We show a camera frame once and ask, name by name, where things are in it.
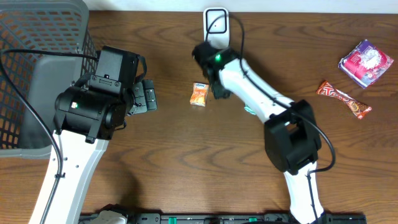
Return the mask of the orange tissue pack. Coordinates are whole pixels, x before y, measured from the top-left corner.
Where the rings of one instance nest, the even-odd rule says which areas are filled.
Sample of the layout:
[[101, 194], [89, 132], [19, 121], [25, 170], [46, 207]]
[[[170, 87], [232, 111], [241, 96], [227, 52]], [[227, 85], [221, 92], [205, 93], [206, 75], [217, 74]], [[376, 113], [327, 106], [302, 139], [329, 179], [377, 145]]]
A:
[[209, 84], [194, 83], [193, 93], [190, 98], [191, 105], [206, 106], [206, 98], [208, 95]]

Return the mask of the green flushable wipes pack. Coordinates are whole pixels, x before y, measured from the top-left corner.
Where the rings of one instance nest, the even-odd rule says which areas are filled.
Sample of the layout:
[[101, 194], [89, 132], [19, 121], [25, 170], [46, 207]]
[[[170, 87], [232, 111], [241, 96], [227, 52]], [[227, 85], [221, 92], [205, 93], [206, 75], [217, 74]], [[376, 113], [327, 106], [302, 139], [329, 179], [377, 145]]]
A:
[[248, 105], [245, 105], [244, 109], [245, 109], [248, 113], [250, 113], [250, 114], [252, 114], [252, 115], [256, 115], [256, 113], [255, 113]]

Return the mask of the orange brown candy wrapper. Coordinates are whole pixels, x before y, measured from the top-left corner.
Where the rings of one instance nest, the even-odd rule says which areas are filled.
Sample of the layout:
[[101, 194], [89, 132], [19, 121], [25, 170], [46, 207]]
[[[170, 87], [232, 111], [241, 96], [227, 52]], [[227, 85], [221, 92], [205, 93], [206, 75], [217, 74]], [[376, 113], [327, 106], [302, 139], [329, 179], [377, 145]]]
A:
[[372, 110], [371, 106], [359, 102], [346, 93], [336, 89], [328, 81], [322, 82], [316, 93], [318, 95], [330, 96], [342, 101], [358, 119], [363, 119]]

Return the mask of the purple red snack bag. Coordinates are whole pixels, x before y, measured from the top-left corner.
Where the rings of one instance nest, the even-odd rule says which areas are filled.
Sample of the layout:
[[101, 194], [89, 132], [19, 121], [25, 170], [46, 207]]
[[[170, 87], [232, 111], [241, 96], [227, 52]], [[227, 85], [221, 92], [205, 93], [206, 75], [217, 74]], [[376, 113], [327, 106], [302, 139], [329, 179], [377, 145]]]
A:
[[366, 89], [375, 83], [393, 64], [394, 59], [367, 39], [361, 41], [338, 63], [338, 68]]

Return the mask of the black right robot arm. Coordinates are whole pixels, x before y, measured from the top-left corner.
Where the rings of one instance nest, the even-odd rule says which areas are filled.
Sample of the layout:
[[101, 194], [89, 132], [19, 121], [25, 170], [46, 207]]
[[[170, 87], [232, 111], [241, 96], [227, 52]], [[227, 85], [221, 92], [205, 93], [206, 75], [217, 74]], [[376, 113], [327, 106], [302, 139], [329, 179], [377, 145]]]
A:
[[315, 170], [321, 140], [309, 103], [280, 94], [230, 47], [218, 50], [203, 42], [194, 47], [192, 56], [214, 89], [215, 98], [235, 94], [264, 124], [265, 151], [284, 174], [292, 216], [299, 223], [320, 223], [324, 209]]

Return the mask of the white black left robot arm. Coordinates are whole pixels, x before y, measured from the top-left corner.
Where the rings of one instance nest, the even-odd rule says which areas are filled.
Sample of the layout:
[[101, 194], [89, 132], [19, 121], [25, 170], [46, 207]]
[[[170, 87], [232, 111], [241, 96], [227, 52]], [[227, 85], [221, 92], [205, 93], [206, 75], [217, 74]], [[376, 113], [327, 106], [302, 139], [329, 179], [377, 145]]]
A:
[[55, 100], [54, 142], [30, 223], [77, 223], [93, 173], [126, 117], [157, 108], [145, 57], [105, 46], [94, 73]]

